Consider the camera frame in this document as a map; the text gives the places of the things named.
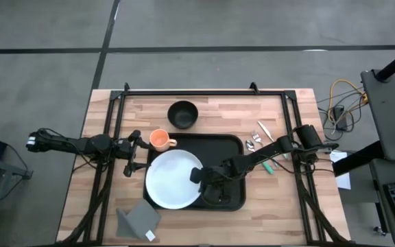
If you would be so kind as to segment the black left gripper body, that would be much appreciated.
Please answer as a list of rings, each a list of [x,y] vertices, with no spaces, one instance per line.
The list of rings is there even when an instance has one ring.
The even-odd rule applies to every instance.
[[[136,171],[132,170],[131,164],[132,162],[135,162],[134,159],[136,157],[136,149],[138,147],[136,140],[138,138],[141,138],[141,131],[134,130],[127,139],[117,139],[115,142],[115,158],[125,159],[128,161],[123,171],[123,174],[126,177],[131,177],[132,173]]]

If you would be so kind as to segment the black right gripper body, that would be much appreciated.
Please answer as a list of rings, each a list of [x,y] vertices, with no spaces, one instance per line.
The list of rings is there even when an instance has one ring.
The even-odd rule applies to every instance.
[[[239,201],[239,169],[227,163],[193,168],[190,181],[198,184],[198,191],[209,205],[234,205]]]

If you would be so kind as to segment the orange mug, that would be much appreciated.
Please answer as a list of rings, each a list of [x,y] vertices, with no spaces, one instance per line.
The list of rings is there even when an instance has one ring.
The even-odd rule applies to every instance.
[[[149,142],[157,152],[165,152],[169,148],[176,147],[178,142],[171,139],[166,130],[154,130],[149,136]]]

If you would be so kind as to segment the white round plate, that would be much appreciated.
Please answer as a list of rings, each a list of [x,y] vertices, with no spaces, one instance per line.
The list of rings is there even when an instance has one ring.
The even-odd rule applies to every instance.
[[[183,209],[200,197],[200,183],[190,180],[194,168],[203,168],[200,160],[185,150],[169,150],[157,156],[149,166],[145,187],[150,198],[165,209]]]

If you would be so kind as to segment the black bowl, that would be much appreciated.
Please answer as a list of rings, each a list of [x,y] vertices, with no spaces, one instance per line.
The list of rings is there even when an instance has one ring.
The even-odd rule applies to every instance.
[[[198,108],[192,102],[178,101],[169,107],[167,118],[175,128],[187,129],[197,121]]]

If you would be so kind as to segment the spoon with green handle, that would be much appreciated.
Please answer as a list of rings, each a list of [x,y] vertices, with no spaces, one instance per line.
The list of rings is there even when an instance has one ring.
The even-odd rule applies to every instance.
[[[246,148],[247,148],[249,151],[251,151],[251,152],[256,152],[254,143],[253,143],[251,140],[246,140]],[[274,170],[271,168],[271,166],[270,166],[267,162],[264,161],[264,162],[262,162],[261,164],[262,164],[262,166],[267,170],[267,172],[268,172],[269,174],[273,174],[273,173],[274,173]]]

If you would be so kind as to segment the grey cloth napkin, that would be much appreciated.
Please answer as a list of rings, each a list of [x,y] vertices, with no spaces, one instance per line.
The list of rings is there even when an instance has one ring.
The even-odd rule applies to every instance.
[[[117,237],[129,237],[149,242],[155,240],[154,232],[161,216],[148,201],[140,199],[130,211],[116,209],[116,214]]]

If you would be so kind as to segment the black plastic tray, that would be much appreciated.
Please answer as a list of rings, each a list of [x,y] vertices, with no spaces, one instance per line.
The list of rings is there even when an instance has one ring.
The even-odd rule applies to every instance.
[[[203,167],[219,165],[223,160],[233,156],[243,154],[242,141],[231,134],[185,134],[171,133],[170,137],[175,139],[178,144],[169,150],[185,150],[194,154],[201,162]],[[147,162],[152,161],[163,152],[149,151]],[[143,198],[147,200],[155,209],[165,209],[157,205],[149,196],[145,187],[145,179],[143,186]],[[200,197],[183,210],[196,211],[236,211],[240,209],[246,201],[246,180],[239,180],[239,201],[234,205],[212,206],[203,201]]]

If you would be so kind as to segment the white paper sheet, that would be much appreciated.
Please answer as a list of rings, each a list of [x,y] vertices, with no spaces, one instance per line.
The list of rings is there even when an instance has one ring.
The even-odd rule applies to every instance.
[[[338,161],[342,160],[343,158],[346,158],[347,157],[347,153],[346,152],[335,152],[335,151],[332,151],[329,154],[329,156],[330,156],[330,159],[333,162],[338,162]],[[340,189],[351,190],[349,173],[345,173],[343,175],[340,175],[340,176],[336,177],[335,180],[337,182],[337,186]]]

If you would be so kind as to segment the black power adapter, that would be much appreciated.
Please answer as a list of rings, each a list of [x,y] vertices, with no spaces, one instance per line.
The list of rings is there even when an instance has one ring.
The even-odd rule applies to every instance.
[[[334,106],[332,109],[332,114],[335,120],[335,129],[340,131],[347,131],[347,122],[344,106]]]

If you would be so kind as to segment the black desk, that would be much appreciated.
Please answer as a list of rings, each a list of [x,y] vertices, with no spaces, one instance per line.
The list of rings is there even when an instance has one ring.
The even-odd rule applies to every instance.
[[[395,244],[395,215],[386,198],[384,185],[395,183],[395,161],[374,159],[369,163],[374,188],[379,201],[376,203],[381,228],[392,236]]]

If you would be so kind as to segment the black aluminium rig frame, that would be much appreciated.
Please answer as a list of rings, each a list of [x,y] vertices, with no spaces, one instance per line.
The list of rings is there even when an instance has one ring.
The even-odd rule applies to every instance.
[[[169,132],[233,134],[243,143],[250,139],[253,130],[259,132],[263,142],[269,143],[257,121],[270,130],[273,138],[283,136],[296,125],[295,112],[288,100],[291,127],[286,128],[281,97],[263,95],[265,91],[290,89],[228,89],[250,95],[205,95],[204,91],[222,93],[222,90],[198,89],[195,95],[152,95],[125,98],[120,137],[127,137],[133,130],[141,131],[145,141],[158,128]],[[293,89],[296,92],[302,124],[315,126],[324,140],[322,121],[317,109],[313,89]],[[88,105],[82,135],[102,133],[111,90],[94,90]],[[193,102],[199,111],[196,124],[188,130],[175,130],[167,120],[167,109],[178,100]],[[145,170],[135,172],[131,178],[123,175],[127,162],[116,161],[112,175],[112,188],[106,213],[102,241],[96,245],[304,245],[305,231],[300,212],[296,180],[292,174],[277,169],[269,175],[261,166],[246,178],[246,202],[233,212],[160,210],[160,222],[154,232],[156,238],[149,242],[117,237],[116,209],[129,211],[143,197]],[[67,238],[86,213],[95,172],[90,167],[77,170],[71,177],[67,199],[62,213],[57,241]],[[339,196],[335,177],[331,172],[315,171],[314,184],[320,208],[340,235],[350,239],[348,225]]]

